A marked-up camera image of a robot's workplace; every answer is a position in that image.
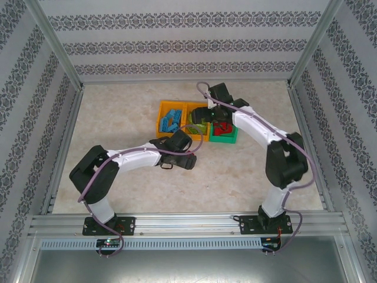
metal profile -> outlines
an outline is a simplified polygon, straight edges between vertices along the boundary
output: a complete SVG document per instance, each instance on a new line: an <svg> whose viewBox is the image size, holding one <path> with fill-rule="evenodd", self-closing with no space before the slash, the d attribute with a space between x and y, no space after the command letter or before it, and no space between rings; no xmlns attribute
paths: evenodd
<svg viewBox="0 0 377 283"><path fill-rule="evenodd" d="M31 282L34 268L37 264L39 250L41 248L40 239L26 239L21 256L15 265L15 271L11 274L9 282Z"/></svg>
<svg viewBox="0 0 377 283"><path fill-rule="evenodd" d="M316 154L316 151L315 151L315 148L314 148L314 145L313 145L313 141L309 136L309 128L307 127L303 111L302 111L301 106L298 102L296 90L294 88L289 87L289 86L288 86L287 90L288 90L289 98L290 98L291 103L292 103L293 111L295 112L295 115L296 115L297 123L298 123L300 131L301 131L301 135L302 135L302 139L304 141L305 149L306 149L307 153L309 154L309 156L313 159L314 164L315 164L316 168L318 169L318 168L320 168L319 161L318 161L317 154ZM332 201L331 201L330 193L329 193L328 188L326 186L326 182L323 178L323 175L320 172L318 172L318 179L316 180L316 184L317 184L317 188L320 191L321 201L322 201L322 198L323 198L323 201L326 205L324 207L324 209L327 209L328 211L331 211L331 212L335 211L333 204L332 204Z"/></svg>
<svg viewBox="0 0 377 283"><path fill-rule="evenodd" d="M334 239L348 282L366 283L351 237L343 235Z"/></svg>
<svg viewBox="0 0 377 283"><path fill-rule="evenodd" d="M315 49L320 43L323 35L329 27L332 19L339 10L343 0L330 0L326 9L324 10L319 22L313 31L310 40L307 42L304 51L302 52L295 69L293 69L292 75L289 78L290 85L296 85L300 80L302 72L305 70L310 58L312 57Z"/></svg>
<svg viewBox="0 0 377 283"><path fill-rule="evenodd" d="M36 20L39 28L43 32L46 40L48 41L51 49L58 57L60 64L63 66L64 71L69 76L71 82L73 83L75 89L79 89L82 82L68 56L65 52L63 45L61 44L58 36L56 35L54 28L49 22L45 12L43 11L39 0L25 0L24 1L28 9L30 10L32 16Z"/></svg>
<svg viewBox="0 0 377 283"><path fill-rule="evenodd" d="M303 224L297 236L347 235L348 227L341 212L323 210L302 212ZM241 235L234 215L257 215L256 213L207 213L207 214L119 214L136 217L135 234L130 238L260 238L276 235ZM82 235L87 215L41 215L34 216L28 232L29 238L75 238L94 239ZM295 229L299 217L291 214Z"/></svg>
<svg viewBox="0 0 377 283"><path fill-rule="evenodd" d="M238 77L231 77L231 74L229 74L228 77L223 78L223 77L216 77L216 78L139 78L139 79L127 79L125 78L124 80L105 80L105 81L100 81L100 80L95 80L95 81L85 81L83 85L103 85L103 84L141 84L141 83L164 83L164 84L169 84L169 83L177 83L177 82L182 82L182 83L196 83L199 80L205 80L208 83L218 83L219 81L232 81L232 82L245 82L245 81L252 81L252 82L267 82L267 81L284 81L286 78L238 78Z"/></svg>
<svg viewBox="0 0 377 283"><path fill-rule="evenodd" d="M78 116L78 111L80 109L82 96L84 95L84 90L85 90L84 87L79 88L75 95L73 109L71 110L70 117L68 119L68 125L64 133L62 146L60 148L60 151L57 157L57 166L52 174L51 183L47 190L45 202L42 207L41 214L43 215L47 213L51 213L52 208L54 207L55 200L52 198L52 196L56 195L58 192L61 176L63 174L65 160L67 159L68 149L70 148L73 131L76 125L76 120Z"/></svg>

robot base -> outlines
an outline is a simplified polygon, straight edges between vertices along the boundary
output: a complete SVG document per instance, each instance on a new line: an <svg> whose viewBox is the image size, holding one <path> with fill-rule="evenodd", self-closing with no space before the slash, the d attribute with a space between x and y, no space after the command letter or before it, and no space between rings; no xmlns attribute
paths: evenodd
<svg viewBox="0 0 377 283"><path fill-rule="evenodd" d="M116 217L115 223L106 223L109 227L122 234L133 236L135 231L135 217ZM86 217L82 229L84 236L114 236L113 233L100 226L92 217Z"/></svg>
<svg viewBox="0 0 377 283"><path fill-rule="evenodd" d="M262 209L258 209L258 215L234 216L233 219L240 223L241 235L271 235L278 234L279 228L281 234L292 234L293 228L290 217L285 213L275 218L269 218Z"/></svg>

blue block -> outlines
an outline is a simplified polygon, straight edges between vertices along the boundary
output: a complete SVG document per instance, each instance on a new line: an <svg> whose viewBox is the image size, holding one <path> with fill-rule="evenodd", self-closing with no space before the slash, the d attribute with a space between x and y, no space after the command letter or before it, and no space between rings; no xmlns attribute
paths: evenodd
<svg viewBox="0 0 377 283"><path fill-rule="evenodd" d="M171 124L171 126L169 128L167 128L168 132L172 131L173 133L175 133L177 130L178 130L178 125L177 124Z"/></svg>
<svg viewBox="0 0 377 283"><path fill-rule="evenodd" d="M175 111L174 109L171 109L171 110L165 115L165 117L166 117L168 120L170 120L171 118L173 118L175 112L176 112L176 111Z"/></svg>
<svg viewBox="0 0 377 283"><path fill-rule="evenodd" d="M160 120L160 133L167 133L167 125L169 124L169 119L166 117L161 118Z"/></svg>
<svg viewBox="0 0 377 283"><path fill-rule="evenodd" d="M181 119L182 110L176 110L173 116L173 123L179 124L179 120Z"/></svg>

ventilated metal strip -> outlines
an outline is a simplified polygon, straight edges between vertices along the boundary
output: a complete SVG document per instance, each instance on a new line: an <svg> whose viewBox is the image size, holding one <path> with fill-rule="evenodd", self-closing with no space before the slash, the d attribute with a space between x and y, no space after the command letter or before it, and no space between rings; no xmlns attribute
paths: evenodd
<svg viewBox="0 0 377 283"><path fill-rule="evenodd" d="M96 249L96 239L44 239L41 250ZM125 239L125 250L260 249L260 238Z"/></svg>

yellow bin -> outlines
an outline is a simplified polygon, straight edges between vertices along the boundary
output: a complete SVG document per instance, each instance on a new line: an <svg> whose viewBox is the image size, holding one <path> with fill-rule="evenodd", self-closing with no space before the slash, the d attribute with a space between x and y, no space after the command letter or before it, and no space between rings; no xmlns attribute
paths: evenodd
<svg viewBox="0 0 377 283"><path fill-rule="evenodd" d="M182 116L181 116L181 122L179 124L180 127L190 124L189 122L189 115L190 113L197 107L205 107L207 106L207 103L203 102L189 102L189 101L167 101L163 100L160 103L160 109L158 111L158 117L156 121L156 136L157 138L161 137L171 137L173 133L165 133L160 132L160 121L163 117L166 116L166 114L171 109L180 109L182 110ZM199 134L191 134L187 128L183 129L185 133L187 133L193 140L200 140ZM207 132L203 133L204 141L209 141L210 138L210 123L207 123Z"/></svg>

